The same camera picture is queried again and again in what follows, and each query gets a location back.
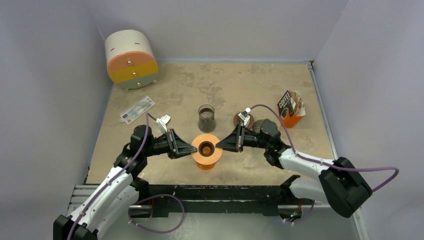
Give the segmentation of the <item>clear plastic filter packet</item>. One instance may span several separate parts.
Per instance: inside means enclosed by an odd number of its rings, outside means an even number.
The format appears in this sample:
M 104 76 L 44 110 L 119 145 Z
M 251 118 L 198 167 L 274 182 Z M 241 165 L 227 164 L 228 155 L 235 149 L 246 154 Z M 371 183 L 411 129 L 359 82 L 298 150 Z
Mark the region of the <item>clear plastic filter packet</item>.
M 155 106 L 156 103 L 149 96 L 143 97 L 138 102 L 134 103 L 127 110 L 123 111 L 119 116 L 119 121 L 127 125 L 134 122 L 141 115 L 145 114 L 149 109 Z

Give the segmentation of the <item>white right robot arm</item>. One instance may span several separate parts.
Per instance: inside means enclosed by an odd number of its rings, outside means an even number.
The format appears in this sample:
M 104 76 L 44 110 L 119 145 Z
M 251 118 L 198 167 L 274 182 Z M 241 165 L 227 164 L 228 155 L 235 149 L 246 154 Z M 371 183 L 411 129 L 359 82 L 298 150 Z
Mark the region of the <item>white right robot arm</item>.
M 215 146 L 236 153 L 242 152 L 244 147 L 264 149 L 263 155 L 271 166 L 296 172 L 281 184 L 280 196 L 288 204 L 298 199 L 318 201 L 349 218 L 373 194 L 369 184 L 347 158 L 300 157 L 281 140 L 277 124 L 270 120 L 261 124 L 259 132 L 238 124 Z

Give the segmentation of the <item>orange glass carafe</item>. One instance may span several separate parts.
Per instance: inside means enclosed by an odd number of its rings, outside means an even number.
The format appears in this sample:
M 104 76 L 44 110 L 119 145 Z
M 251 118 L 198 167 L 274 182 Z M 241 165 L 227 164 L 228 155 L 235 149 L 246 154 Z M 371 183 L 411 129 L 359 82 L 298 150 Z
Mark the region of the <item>orange glass carafe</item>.
M 215 162 L 209 162 L 208 164 L 205 164 L 205 163 L 200 163 L 196 161 L 195 163 L 201 170 L 210 170 L 215 167 L 217 162 L 215 161 Z

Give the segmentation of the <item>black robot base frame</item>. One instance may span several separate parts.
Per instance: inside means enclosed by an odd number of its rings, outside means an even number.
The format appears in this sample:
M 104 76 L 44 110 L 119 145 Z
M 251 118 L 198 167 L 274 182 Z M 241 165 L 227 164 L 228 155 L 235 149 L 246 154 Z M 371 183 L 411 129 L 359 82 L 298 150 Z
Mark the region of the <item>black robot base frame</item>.
M 293 175 L 280 185 L 150 184 L 138 178 L 131 183 L 135 202 L 130 207 L 147 210 L 154 218 L 166 218 L 170 213 L 200 213 L 298 219 L 302 207 L 311 205 L 312 200 L 289 192 L 289 184 L 297 178 Z

